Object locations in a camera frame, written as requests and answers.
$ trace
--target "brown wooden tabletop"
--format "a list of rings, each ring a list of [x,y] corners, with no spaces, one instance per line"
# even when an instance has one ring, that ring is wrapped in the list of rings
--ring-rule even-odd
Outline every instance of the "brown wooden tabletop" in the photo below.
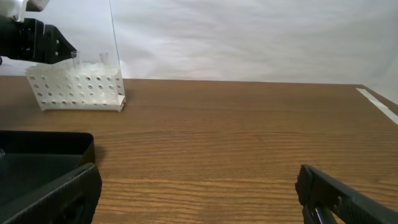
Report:
[[[357,86],[124,83],[121,113],[41,111],[25,77],[0,77],[1,129],[94,135],[94,223],[302,223],[301,164],[398,211],[397,125]]]

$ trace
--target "black container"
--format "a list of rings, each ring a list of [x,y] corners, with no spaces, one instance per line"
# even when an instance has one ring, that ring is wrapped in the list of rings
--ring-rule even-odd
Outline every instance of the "black container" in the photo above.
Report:
[[[86,163],[94,163],[88,133],[0,131],[0,210]]]

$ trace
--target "white backdrop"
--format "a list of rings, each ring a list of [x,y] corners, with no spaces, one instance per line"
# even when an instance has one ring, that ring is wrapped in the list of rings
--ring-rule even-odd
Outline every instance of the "white backdrop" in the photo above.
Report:
[[[123,77],[361,83],[398,102],[396,0],[111,4]],[[86,58],[117,59],[108,0],[51,0],[27,16],[56,25]],[[5,60],[0,74],[23,75],[25,66]]]

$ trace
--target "white tape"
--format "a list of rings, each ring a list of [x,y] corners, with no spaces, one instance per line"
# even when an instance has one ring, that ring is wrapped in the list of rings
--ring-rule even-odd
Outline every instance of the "white tape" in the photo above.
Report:
[[[357,90],[362,93],[370,102],[372,102],[377,108],[379,108],[387,117],[389,117],[395,124],[398,124],[398,116],[394,114],[386,105],[382,104],[378,99],[376,99],[370,92],[365,89],[357,88]]]

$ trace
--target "white rack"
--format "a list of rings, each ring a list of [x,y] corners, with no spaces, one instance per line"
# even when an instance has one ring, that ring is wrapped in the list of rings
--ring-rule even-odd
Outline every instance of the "white rack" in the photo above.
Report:
[[[84,63],[76,72],[70,62],[36,65],[26,70],[42,110],[115,110],[126,101],[119,67]]]

